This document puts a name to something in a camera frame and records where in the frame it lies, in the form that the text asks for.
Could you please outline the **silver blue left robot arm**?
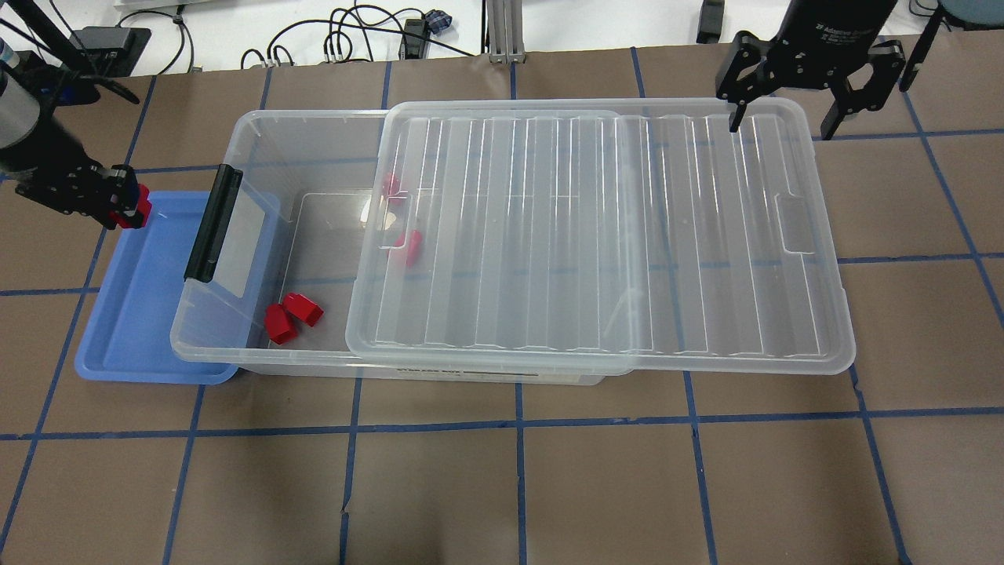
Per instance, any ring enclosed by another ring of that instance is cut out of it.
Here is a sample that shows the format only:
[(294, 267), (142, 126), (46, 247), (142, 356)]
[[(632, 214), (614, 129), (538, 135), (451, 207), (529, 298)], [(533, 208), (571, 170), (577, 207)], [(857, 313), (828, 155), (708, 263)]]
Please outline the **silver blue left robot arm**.
[(151, 214), (148, 189), (126, 164), (104, 166), (55, 117), (65, 86), (98, 85), (131, 104), (139, 97), (115, 80), (68, 71), (48, 96), (19, 82), (2, 64), (1, 165), (16, 193), (63, 215), (89, 216), (105, 229), (144, 228)]

